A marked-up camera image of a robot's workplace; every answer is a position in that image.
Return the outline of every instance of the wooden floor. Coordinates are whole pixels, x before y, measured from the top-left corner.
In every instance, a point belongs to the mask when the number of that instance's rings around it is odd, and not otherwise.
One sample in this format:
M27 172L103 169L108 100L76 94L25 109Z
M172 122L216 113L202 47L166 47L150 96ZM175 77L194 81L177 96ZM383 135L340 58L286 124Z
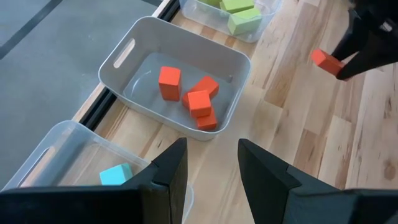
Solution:
M341 82L310 60L332 52L348 25L340 0L284 0L256 44L246 44L178 13L173 23L244 52L253 70L229 127L212 141L188 139L195 203L187 223L252 223L237 142L264 149L339 189L398 189L397 67ZM153 159L181 133L117 101L100 135Z

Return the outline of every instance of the clear plastic bin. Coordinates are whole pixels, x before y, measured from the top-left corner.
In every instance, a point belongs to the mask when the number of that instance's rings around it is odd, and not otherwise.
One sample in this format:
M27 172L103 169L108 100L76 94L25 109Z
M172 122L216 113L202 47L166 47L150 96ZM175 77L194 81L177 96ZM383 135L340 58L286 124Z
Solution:
M230 13L222 11L219 6L211 6L198 0L180 0L182 14L193 21L211 27L225 34L232 35L227 23ZM282 5L282 0L254 0L254 7L261 12L261 23L257 29L233 37L253 43L260 39L275 13Z
M43 138L3 190L29 186L101 185L100 172L127 162L133 175L149 165L80 123L63 121ZM183 221L193 205L188 185Z

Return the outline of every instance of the gray carpet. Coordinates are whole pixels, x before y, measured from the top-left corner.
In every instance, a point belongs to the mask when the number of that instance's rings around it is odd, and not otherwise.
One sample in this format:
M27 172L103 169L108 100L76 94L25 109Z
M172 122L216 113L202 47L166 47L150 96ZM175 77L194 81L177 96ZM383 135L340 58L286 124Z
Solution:
M48 1L0 2L0 46ZM0 60L0 189L53 125L73 117L104 59L155 9L140 0L63 0Z

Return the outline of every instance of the white plastic bin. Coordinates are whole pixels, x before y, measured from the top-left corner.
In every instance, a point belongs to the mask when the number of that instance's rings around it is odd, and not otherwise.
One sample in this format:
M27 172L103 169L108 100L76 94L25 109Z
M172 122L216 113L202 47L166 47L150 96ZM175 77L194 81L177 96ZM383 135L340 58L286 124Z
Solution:
M125 60L118 63L123 55ZM162 66L181 69L182 95L205 75L218 82L218 94L211 101L218 121L216 129L198 130L181 101L163 100L158 82ZM105 60L98 76L128 107L187 136L207 141L229 124L250 71L250 60L241 52L158 18L143 17Z

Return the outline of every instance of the plastic bin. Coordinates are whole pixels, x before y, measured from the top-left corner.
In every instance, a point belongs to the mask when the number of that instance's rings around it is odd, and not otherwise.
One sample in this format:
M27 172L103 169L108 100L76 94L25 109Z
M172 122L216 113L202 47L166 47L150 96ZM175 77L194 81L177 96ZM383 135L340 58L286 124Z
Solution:
M74 121L55 125L3 190L28 186L101 185L100 172L127 162L133 175L149 163ZM187 185L183 220L193 205Z
M211 101L218 120L214 131L197 130L181 101L163 100L158 84L161 66L181 69L182 94L205 75L218 82L218 94ZM143 17L102 64L99 79L130 108L206 141L227 127L250 71L244 54L158 18Z
M227 23L230 13L222 11L219 6L211 6L198 0L180 0L182 14L193 21L232 35ZM253 43L260 39L262 33L282 5L282 0L254 0L255 7L261 12L261 23L257 29L239 35L232 35L239 40Z

